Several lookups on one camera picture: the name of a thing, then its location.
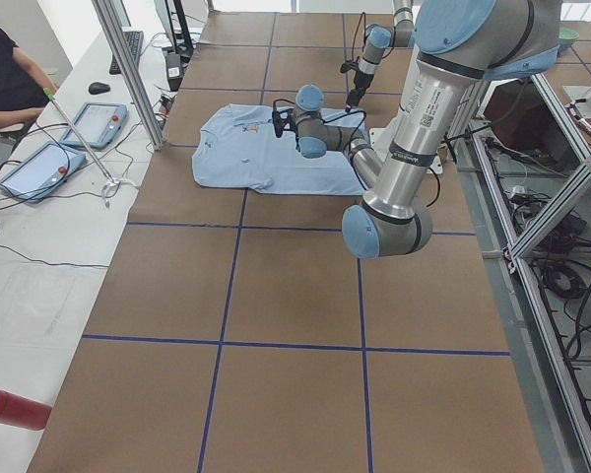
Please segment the red cylinder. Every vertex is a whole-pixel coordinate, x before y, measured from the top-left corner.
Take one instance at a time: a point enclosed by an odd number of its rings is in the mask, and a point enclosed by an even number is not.
[[[0,390],[0,424],[40,431],[52,408],[26,397]]]

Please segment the person's arm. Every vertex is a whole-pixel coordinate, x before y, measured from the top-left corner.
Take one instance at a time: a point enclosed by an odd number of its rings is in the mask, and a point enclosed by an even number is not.
[[[13,48],[13,60],[42,88],[48,88],[52,93],[57,92],[57,86],[50,80],[39,65],[28,57],[19,47]]]
[[[0,128],[36,120],[43,108],[25,108],[23,110],[0,111]]]

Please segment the keyboard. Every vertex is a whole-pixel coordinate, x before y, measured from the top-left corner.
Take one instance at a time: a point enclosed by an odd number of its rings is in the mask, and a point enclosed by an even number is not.
[[[140,63],[140,52],[142,50],[142,41],[144,34],[142,32],[124,32],[131,56],[134,58],[136,66]],[[115,57],[111,57],[111,64],[109,65],[109,74],[120,74],[120,66]]]

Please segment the white wall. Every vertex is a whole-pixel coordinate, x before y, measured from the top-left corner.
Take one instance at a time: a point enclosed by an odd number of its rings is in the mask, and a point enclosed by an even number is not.
[[[393,13],[392,0],[341,0],[325,1],[299,0],[299,11],[302,13]]]
[[[99,35],[100,23],[91,0],[25,0],[38,2],[74,65]]]
[[[60,84],[72,70],[59,39],[36,0],[0,0],[0,28],[42,68],[55,68]]]

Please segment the light blue joint cap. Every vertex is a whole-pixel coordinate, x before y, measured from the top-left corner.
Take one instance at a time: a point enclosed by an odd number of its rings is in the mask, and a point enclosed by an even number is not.
[[[295,103],[304,111],[318,111],[324,104],[324,93],[311,84],[300,87],[295,96]]]
[[[486,22],[496,0],[431,0],[416,18],[416,44],[426,54],[460,47]]]
[[[379,49],[385,49],[390,45],[392,33],[382,27],[375,27],[368,38],[370,44]]]
[[[297,143],[299,151],[308,159],[321,158],[326,154],[326,143],[312,136],[301,136]]]
[[[380,251],[378,233],[365,209],[353,205],[342,219],[342,235],[350,252],[361,259],[377,258]]]
[[[558,46],[534,56],[526,57],[511,64],[489,69],[484,74],[485,81],[502,81],[504,79],[522,79],[533,74],[547,71],[556,63]]]

